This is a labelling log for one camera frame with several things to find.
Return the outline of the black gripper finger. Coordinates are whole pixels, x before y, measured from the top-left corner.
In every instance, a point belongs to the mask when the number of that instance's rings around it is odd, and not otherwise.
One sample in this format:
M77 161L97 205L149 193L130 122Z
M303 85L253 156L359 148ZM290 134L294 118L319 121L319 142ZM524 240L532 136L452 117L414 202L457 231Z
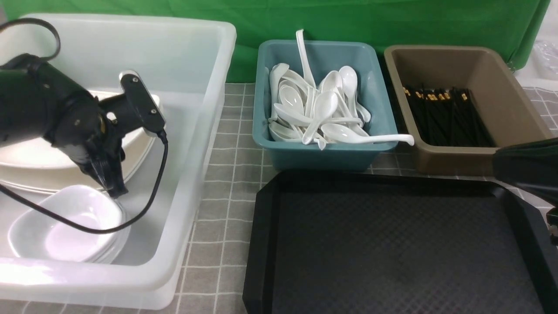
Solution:
M502 147L493 155L496 180L558 204L557 138Z

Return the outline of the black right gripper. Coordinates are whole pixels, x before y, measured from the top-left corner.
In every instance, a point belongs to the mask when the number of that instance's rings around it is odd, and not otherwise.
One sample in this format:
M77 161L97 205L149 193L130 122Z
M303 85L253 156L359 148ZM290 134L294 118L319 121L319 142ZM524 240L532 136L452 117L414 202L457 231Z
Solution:
M62 87L46 92L50 129L44 139L89 175L112 198L128 193L122 172L127 133L122 116L127 109L124 93L104 100L84 88Z

